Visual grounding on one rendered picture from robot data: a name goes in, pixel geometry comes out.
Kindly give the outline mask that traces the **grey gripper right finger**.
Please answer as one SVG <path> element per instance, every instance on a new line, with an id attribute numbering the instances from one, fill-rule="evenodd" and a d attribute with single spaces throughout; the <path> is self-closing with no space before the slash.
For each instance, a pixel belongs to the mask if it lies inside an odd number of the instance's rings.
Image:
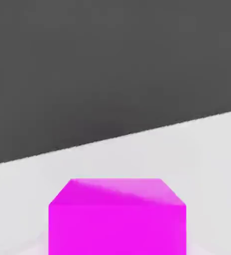
<path id="1" fill-rule="evenodd" d="M 187 238 L 187 255 L 202 255 L 199 245 L 191 238 Z"/>

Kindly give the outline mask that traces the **small magenta cube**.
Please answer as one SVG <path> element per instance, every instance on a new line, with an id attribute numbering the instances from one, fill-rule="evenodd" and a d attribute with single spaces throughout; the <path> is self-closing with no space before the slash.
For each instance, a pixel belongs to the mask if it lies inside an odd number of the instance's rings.
<path id="1" fill-rule="evenodd" d="M 186 204 L 159 178 L 71 179 L 49 204 L 48 255 L 187 255 Z"/>

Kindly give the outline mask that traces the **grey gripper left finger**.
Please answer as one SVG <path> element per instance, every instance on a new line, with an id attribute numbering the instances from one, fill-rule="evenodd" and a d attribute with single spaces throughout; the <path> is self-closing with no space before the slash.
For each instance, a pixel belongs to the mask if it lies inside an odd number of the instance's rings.
<path id="1" fill-rule="evenodd" d="M 44 230 L 27 248 L 26 255 L 48 255 L 48 231 Z"/>

